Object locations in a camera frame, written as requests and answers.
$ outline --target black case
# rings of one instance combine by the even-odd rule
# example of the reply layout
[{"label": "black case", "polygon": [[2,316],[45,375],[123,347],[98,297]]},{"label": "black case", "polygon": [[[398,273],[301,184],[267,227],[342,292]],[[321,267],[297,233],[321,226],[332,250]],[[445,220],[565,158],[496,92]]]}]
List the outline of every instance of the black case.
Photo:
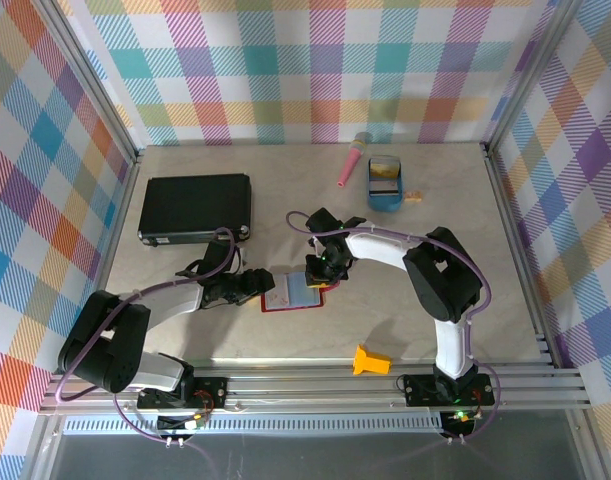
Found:
[{"label": "black case", "polygon": [[206,243],[214,238],[214,230],[227,227],[240,242],[250,236],[251,216],[252,185],[242,173],[152,178],[138,238],[154,247]]}]

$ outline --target plaid wall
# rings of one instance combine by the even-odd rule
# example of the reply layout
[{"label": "plaid wall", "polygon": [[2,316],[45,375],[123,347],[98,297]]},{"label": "plaid wall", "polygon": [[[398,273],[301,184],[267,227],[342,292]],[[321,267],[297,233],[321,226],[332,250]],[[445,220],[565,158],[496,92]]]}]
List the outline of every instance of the plaid wall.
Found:
[{"label": "plaid wall", "polygon": [[611,0],[581,6],[501,155],[547,318],[611,450]]},{"label": "plaid wall", "polygon": [[127,165],[30,1],[0,2],[0,479],[20,473]]},{"label": "plaid wall", "polygon": [[478,141],[547,0],[60,3],[136,142],[173,145]]}]

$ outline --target vent grille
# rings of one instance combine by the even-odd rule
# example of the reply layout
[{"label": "vent grille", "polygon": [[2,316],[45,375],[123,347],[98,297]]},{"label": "vent grille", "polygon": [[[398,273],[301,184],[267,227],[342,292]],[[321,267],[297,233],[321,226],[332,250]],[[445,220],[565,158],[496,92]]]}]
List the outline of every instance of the vent grille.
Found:
[{"label": "vent grille", "polygon": [[[152,431],[156,416],[130,418],[138,427]],[[200,433],[299,433],[345,434],[441,431],[439,413],[410,412],[404,414],[336,414],[336,415],[214,415]],[[135,433],[118,415],[70,416],[64,434]]]}]

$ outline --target beige table surface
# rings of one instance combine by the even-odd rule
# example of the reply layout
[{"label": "beige table surface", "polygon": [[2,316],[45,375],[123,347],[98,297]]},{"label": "beige table surface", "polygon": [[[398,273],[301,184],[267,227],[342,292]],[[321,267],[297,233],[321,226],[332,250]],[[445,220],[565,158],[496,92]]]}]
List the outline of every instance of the beige table surface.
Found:
[{"label": "beige table surface", "polygon": [[[244,243],[248,267],[284,271],[305,264],[307,236],[285,224],[289,210],[326,207],[337,218],[366,217],[379,226],[425,234],[451,229],[489,278],[492,305],[475,317],[474,353],[481,359],[538,358],[534,331],[500,221],[480,149],[474,144],[375,145],[368,153],[398,155],[406,190],[423,201],[393,214],[367,206],[366,156],[348,185],[336,186],[346,145],[149,147],[107,289],[131,291],[169,279],[204,245],[146,247],[137,238],[147,180],[152,177],[244,172],[252,182],[252,237]],[[323,308],[262,313],[258,299],[170,319],[153,328],[146,349],[209,358],[352,358],[356,346],[396,359],[431,360],[434,322],[417,301],[407,273],[359,262],[350,280],[326,296]]]}]

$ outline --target orange plastic piece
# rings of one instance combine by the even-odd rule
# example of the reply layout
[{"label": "orange plastic piece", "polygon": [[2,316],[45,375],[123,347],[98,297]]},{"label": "orange plastic piece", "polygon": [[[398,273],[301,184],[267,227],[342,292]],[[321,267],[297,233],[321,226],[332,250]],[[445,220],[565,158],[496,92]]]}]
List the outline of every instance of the orange plastic piece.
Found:
[{"label": "orange plastic piece", "polygon": [[386,375],[392,366],[392,359],[387,355],[371,353],[365,347],[359,345],[354,356],[354,375],[363,372],[380,373]]}]

